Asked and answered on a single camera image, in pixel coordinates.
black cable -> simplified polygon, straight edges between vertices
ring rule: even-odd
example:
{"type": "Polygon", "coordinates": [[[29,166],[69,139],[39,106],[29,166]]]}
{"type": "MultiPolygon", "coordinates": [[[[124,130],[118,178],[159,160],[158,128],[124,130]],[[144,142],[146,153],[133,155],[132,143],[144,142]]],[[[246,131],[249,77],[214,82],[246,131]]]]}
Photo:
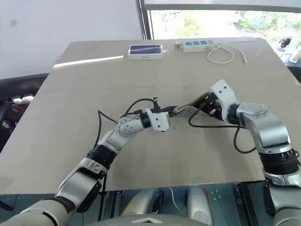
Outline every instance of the black cable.
{"type": "Polygon", "coordinates": [[[102,219],[102,214],[103,214],[103,202],[104,202],[104,193],[105,193],[105,184],[107,181],[107,175],[104,175],[103,178],[103,191],[102,191],[102,197],[100,200],[100,207],[99,207],[99,213],[98,213],[98,221],[101,221],[102,219]]]}
{"type": "Polygon", "coordinates": [[[156,101],[154,101],[153,99],[142,98],[142,99],[139,99],[139,100],[136,100],[135,102],[133,102],[133,103],[128,107],[128,109],[126,110],[125,114],[127,114],[135,104],[137,104],[138,102],[141,102],[141,101],[151,101],[153,104],[156,104],[156,101]]]}
{"type": "Polygon", "coordinates": [[[177,106],[169,106],[169,107],[165,107],[165,108],[162,108],[160,112],[168,112],[169,114],[169,117],[170,118],[173,118],[175,117],[178,113],[174,113],[174,109],[176,108],[177,106]]]}
{"type": "Polygon", "coordinates": [[[96,147],[96,145],[98,143],[98,140],[99,140],[99,137],[100,137],[100,132],[102,131],[102,118],[100,116],[101,111],[97,110],[97,113],[98,113],[98,118],[99,118],[99,126],[98,126],[98,133],[97,133],[96,141],[95,141],[95,144],[94,144],[93,148],[96,147]]]}
{"type": "Polygon", "coordinates": [[[126,114],[123,114],[120,118],[127,116],[127,115],[131,115],[131,114],[135,114],[135,113],[134,112],[126,113],[126,114]]]}
{"type": "Polygon", "coordinates": [[[112,118],[110,118],[109,116],[105,115],[105,114],[104,114],[104,113],[102,113],[101,111],[99,111],[99,113],[100,113],[100,114],[102,114],[104,117],[106,117],[108,120],[110,120],[110,121],[112,121],[112,122],[114,122],[114,123],[118,124],[118,122],[117,122],[117,121],[113,120],[112,118]]]}
{"type": "Polygon", "coordinates": [[[236,141],[237,141],[237,135],[238,135],[239,130],[240,130],[240,124],[238,124],[237,130],[235,131],[234,138],[233,138],[233,145],[234,145],[235,149],[242,154],[249,154],[249,153],[255,151],[256,147],[252,148],[249,151],[242,151],[237,147],[236,141]]]}
{"type": "Polygon", "coordinates": [[[112,202],[112,207],[111,207],[110,218],[113,218],[114,214],[115,214],[115,205],[116,205],[117,193],[118,193],[117,191],[113,192],[113,202],[112,202]]]}
{"type": "Polygon", "coordinates": [[[192,116],[190,116],[190,118],[188,119],[188,124],[192,127],[196,127],[196,128],[238,128],[238,126],[202,126],[202,125],[194,125],[191,123],[192,118],[200,111],[203,109],[203,107],[205,106],[205,103],[202,103],[200,105],[200,107],[192,114],[192,116]]]}
{"type": "Polygon", "coordinates": [[[190,126],[192,126],[192,127],[197,127],[197,128],[237,128],[237,129],[236,129],[236,132],[235,132],[235,134],[234,134],[234,138],[233,138],[233,145],[234,145],[235,149],[236,149],[238,152],[242,153],[242,154],[249,154],[249,153],[251,153],[251,152],[253,152],[253,151],[256,150],[256,147],[254,147],[254,148],[252,148],[251,150],[245,151],[245,152],[244,152],[244,151],[241,151],[241,150],[237,147],[237,136],[238,136],[238,132],[239,132],[240,129],[245,129],[245,127],[241,127],[240,124],[238,124],[237,126],[202,126],[202,125],[193,125],[193,124],[191,123],[192,118],[193,118],[200,110],[202,110],[204,106],[205,106],[205,103],[202,103],[202,104],[200,105],[200,107],[199,107],[199,108],[192,114],[192,116],[189,118],[188,124],[189,124],[190,126]]]}

window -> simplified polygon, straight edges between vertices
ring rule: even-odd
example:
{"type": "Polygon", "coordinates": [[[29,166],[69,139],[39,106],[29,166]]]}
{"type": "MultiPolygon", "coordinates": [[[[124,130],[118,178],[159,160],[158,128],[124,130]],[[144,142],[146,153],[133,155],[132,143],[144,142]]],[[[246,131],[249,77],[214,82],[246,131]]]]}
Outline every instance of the window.
{"type": "MultiPolygon", "coordinates": [[[[154,39],[261,37],[288,64],[301,54],[301,13],[234,10],[152,10],[154,39]],[[279,41],[291,37],[285,54],[279,41]]],[[[294,66],[301,66],[301,59],[294,66]]]]}

power cord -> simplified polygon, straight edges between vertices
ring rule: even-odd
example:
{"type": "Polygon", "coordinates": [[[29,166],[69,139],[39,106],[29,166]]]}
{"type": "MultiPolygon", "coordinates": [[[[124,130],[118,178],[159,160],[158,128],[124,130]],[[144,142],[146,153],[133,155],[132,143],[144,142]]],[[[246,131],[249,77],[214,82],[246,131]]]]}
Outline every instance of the power cord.
{"type": "Polygon", "coordinates": [[[158,103],[157,103],[155,100],[153,100],[153,99],[142,98],[142,99],[139,99],[139,100],[136,100],[135,102],[133,102],[133,103],[128,107],[128,109],[126,110],[125,114],[127,114],[135,104],[137,104],[137,103],[139,103],[139,102],[141,102],[141,101],[151,101],[151,102],[154,104],[154,106],[158,105],[158,103]]]}
{"type": "Polygon", "coordinates": [[[181,211],[180,208],[177,206],[177,204],[174,202],[174,191],[172,190],[171,187],[168,187],[168,188],[169,188],[170,191],[171,191],[171,197],[172,197],[172,199],[173,199],[174,206],[179,210],[180,214],[183,216],[182,211],[181,211]]]}
{"type": "Polygon", "coordinates": [[[202,126],[202,125],[194,125],[191,123],[191,120],[193,119],[193,117],[199,112],[201,111],[204,107],[205,107],[205,103],[202,103],[200,105],[200,107],[192,114],[192,116],[190,116],[190,118],[188,119],[188,124],[192,127],[196,127],[196,128],[238,128],[238,126],[202,126]]]}
{"type": "Polygon", "coordinates": [[[120,118],[124,117],[124,116],[128,116],[128,115],[133,115],[135,114],[134,112],[130,112],[130,113],[126,113],[126,114],[123,114],[120,118]]]}
{"type": "MultiPolygon", "coordinates": [[[[102,130],[102,118],[101,118],[101,115],[103,115],[104,117],[106,117],[108,120],[110,120],[110,121],[112,121],[114,123],[117,123],[115,120],[113,120],[109,116],[105,115],[100,110],[97,110],[97,113],[98,113],[98,119],[99,119],[99,126],[98,126],[98,132],[97,132],[96,141],[95,141],[95,144],[94,144],[93,148],[95,148],[97,146],[97,143],[98,143],[98,140],[99,140],[99,137],[100,137],[100,133],[101,133],[101,130],[102,130]]],[[[104,178],[103,178],[103,190],[102,190],[102,196],[101,196],[100,207],[99,207],[98,221],[100,221],[101,217],[102,217],[106,181],[107,181],[107,175],[104,175],[104,178]]]]}
{"type": "Polygon", "coordinates": [[[223,48],[223,47],[225,47],[225,46],[230,46],[230,47],[232,47],[232,48],[238,50],[238,51],[242,54],[243,61],[244,61],[245,63],[248,63],[249,61],[247,61],[245,53],[244,53],[242,50],[240,50],[239,48],[234,47],[233,44],[249,43],[249,42],[255,43],[255,44],[258,46],[258,51],[257,51],[257,53],[256,53],[256,55],[255,55],[255,57],[257,57],[258,54],[259,54],[260,51],[261,51],[261,46],[260,46],[257,42],[255,42],[255,41],[242,41],[242,42],[230,42],[230,43],[228,43],[228,44],[224,44],[224,45],[219,45],[219,46],[217,46],[216,48],[214,48],[213,50],[211,50],[211,51],[208,53],[208,55],[207,55],[207,60],[209,60],[210,62],[215,63],[215,64],[227,64],[227,63],[230,63],[230,62],[234,59],[235,54],[234,54],[232,51],[223,48]],[[225,62],[219,62],[219,61],[215,61],[215,60],[211,59],[211,58],[210,58],[210,55],[211,55],[213,52],[215,52],[216,50],[218,50],[219,48],[221,48],[221,49],[227,51],[228,53],[232,54],[231,59],[228,60],[228,61],[225,61],[225,62]]]}
{"type": "Polygon", "coordinates": [[[256,147],[252,148],[249,151],[242,151],[237,147],[236,141],[237,141],[237,135],[238,135],[239,130],[240,130],[240,124],[238,124],[237,130],[235,131],[234,138],[233,138],[233,145],[234,145],[235,149],[242,154],[249,154],[249,153],[255,151],[256,147]]]}
{"type": "Polygon", "coordinates": [[[205,105],[206,105],[205,103],[202,103],[202,104],[200,105],[200,107],[199,107],[199,108],[192,114],[192,116],[188,119],[188,124],[189,124],[190,126],[196,127],[196,128],[236,128],[236,132],[235,132],[234,138],[233,138],[233,145],[234,145],[235,149],[236,149],[238,152],[242,153],[242,154],[249,154],[249,153],[251,153],[251,152],[253,152],[253,151],[256,150],[256,147],[252,148],[252,149],[249,150],[249,151],[242,151],[242,150],[240,150],[240,149],[238,148],[238,146],[237,146],[237,136],[238,136],[238,132],[239,132],[240,129],[246,129],[245,127],[241,127],[240,124],[238,124],[237,126],[202,126],[202,125],[194,125],[194,124],[192,124],[192,123],[191,123],[191,120],[193,119],[193,117],[194,117],[199,111],[201,111],[201,110],[204,108],[205,105]]]}

metal frame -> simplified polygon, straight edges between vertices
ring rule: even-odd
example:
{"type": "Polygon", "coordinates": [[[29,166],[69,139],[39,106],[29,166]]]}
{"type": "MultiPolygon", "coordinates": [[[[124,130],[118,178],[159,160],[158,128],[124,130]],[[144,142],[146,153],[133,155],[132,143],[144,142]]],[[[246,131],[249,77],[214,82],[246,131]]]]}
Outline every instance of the metal frame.
{"type": "Polygon", "coordinates": [[[258,226],[259,223],[248,188],[249,183],[250,182],[242,182],[234,185],[234,195],[236,197],[236,200],[241,200],[240,202],[237,202],[238,212],[241,217],[241,221],[246,220],[248,226],[258,226]]]}
{"type": "Polygon", "coordinates": [[[118,191],[108,192],[106,200],[105,200],[103,214],[101,216],[102,220],[106,220],[106,219],[115,217],[114,212],[115,212],[115,207],[116,207],[117,194],[118,194],[118,191]]]}
{"type": "Polygon", "coordinates": [[[154,36],[154,29],[152,27],[152,18],[151,18],[151,10],[147,10],[147,14],[148,14],[148,17],[149,17],[149,28],[151,30],[151,39],[154,40],[155,39],[155,36],[154,36]]]}
{"type": "Polygon", "coordinates": [[[231,5],[231,4],[145,4],[147,10],[248,10],[301,13],[298,7],[231,5]]]}
{"type": "Polygon", "coordinates": [[[136,0],[136,6],[144,40],[151,40],[151,30],[144,0],[136,0]]]}

white wall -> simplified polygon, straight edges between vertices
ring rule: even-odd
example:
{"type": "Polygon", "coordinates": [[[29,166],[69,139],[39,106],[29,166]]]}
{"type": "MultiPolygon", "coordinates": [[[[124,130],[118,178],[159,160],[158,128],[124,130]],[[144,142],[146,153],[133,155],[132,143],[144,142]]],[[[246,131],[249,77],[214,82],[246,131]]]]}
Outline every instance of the white wall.
{"type": "Polygon", "coordinates": [[[135,0],[1,0],[0,79],[48,73],[72,41],[142,39],[135,0]]]}

